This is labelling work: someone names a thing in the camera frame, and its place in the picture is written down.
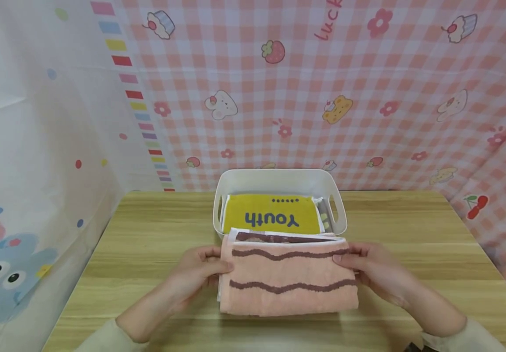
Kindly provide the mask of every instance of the folded towel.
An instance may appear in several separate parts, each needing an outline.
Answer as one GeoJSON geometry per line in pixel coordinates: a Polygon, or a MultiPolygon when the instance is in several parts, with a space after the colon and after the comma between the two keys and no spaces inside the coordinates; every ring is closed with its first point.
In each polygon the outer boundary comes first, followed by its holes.
{"type": "Polygon", "coordinates": [[[220,277],[220,311],[278,316],[357,308],[354,272],[332,259],[348,251],[342,237],[231,229],[221,259],[235,269],[220,277]]]}
{"type": "Polygon", "coordinates": [[[232,227],[296,234],[325,231],[317,205],[322,198],[276,194],[230,194],[222,212],[223,233],[232,227]]]}

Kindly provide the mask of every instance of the basket handle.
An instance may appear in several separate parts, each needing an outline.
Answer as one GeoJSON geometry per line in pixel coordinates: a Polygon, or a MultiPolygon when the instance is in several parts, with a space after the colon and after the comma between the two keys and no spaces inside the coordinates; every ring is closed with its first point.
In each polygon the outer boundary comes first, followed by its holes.
{"type": "Polygon", "coordinates": [[[333,211],[331,211],[331,197],[328,199],[328,208],[330,211],[330,219],[331,219],[331,227],[334,231],[337,231],[337,229],[343,229],[340,233],[335,233],[336,235],[340,235],[343,232],[345,232],[345,229],[347,228],[347,215],[345,212],[345,205],[343,205],[342,201],[337,201],[338,199],[341,199],[341,193],[339,193],[339,190],[335,188],[331,191],[331,195],[333,196],[333,203],[335,203],[335,209],[337,209],[337,219],[335,219],[333,215],[333,211]]]}

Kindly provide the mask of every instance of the left hand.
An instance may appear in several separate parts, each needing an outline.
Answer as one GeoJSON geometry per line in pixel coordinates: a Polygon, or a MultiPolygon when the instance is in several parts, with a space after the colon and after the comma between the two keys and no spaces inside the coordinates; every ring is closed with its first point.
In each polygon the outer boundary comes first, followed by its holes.
{"type": "Polygon", "coordinates": [[[165,281],[120,314],[116,324],[132,341],[148,342],[161,322],[188,307],[203,286],[217,285],[219,274],[233,270],[220,253],[215,245],[186,251],[165,281]]]}
{"type": "Polygon", "coordinates": [[[154,290],[166,294],[172,304],[171,312],[183,311],[204,286],[217,286],[219,275],[233,270],[233,264],[220,260],[221,249],[216,245],[191,248],[167,279],[154,290]]]}

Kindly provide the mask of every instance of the right hand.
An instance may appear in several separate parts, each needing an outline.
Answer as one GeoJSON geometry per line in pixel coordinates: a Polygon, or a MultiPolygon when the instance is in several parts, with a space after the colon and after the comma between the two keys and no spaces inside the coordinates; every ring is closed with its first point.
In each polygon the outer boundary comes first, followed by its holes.
{"type": "Polygon", "coordinates": [[[383,300],[408,309],[411,296],[422,284],[391,253],[378,243],[349,242],[350,253],[334,255],[333,261],[357,272],[356,278],[383,300]]]}

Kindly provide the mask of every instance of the table surface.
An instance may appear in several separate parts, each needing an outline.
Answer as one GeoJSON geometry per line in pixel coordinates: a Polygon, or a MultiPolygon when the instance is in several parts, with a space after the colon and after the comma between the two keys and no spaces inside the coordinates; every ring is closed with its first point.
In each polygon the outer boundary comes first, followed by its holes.
{"type": "MultiPolygon", "coordinates": [[[[506,282],[440,194],[342,192],[349,241],[386,245],[420,279],[506,346],[506,282]]],[[[187,248],[220,244],[213,193],[131,192],[118,206],[44,351],[72,351],[165,278],[187,248]]],[[[419,326],[359,290],[360,308],[338,314],[221,315],[203,292],[155,334],[150,351],[403,351],[419,326]]]]}

